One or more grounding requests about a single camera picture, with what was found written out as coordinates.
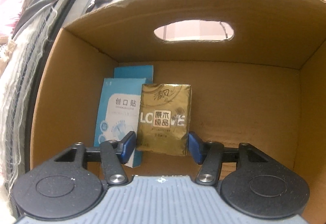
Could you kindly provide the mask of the cardboard box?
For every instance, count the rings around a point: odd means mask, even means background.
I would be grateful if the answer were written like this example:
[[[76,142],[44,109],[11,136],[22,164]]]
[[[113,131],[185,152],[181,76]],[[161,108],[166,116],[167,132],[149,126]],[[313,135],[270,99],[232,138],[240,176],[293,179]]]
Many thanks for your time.
[[[30,165],[93,144],[103,80],[152,65],[192,86],[190,129],[249,142],[306,180],[304,218],[325,223],[325,1],[123,0],[63,27],[34,107]]]

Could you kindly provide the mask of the blue bandage box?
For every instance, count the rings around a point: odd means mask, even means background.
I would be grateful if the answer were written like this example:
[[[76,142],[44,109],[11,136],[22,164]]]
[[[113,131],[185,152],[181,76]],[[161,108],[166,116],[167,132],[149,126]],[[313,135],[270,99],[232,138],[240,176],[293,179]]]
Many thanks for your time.
[[[123,66],[105,78],[99,101],[94,146],[107,140],[120,141],[130,131],[137,132],[142,85],[152,83],[152,65]]]

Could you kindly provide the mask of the gold tissue pack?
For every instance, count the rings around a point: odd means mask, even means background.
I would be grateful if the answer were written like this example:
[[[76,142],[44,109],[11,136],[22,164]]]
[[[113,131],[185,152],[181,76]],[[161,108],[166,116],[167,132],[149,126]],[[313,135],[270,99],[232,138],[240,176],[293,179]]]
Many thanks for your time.
[[[185,84],[143,84],[137,150],[187,155],[192,88]]]

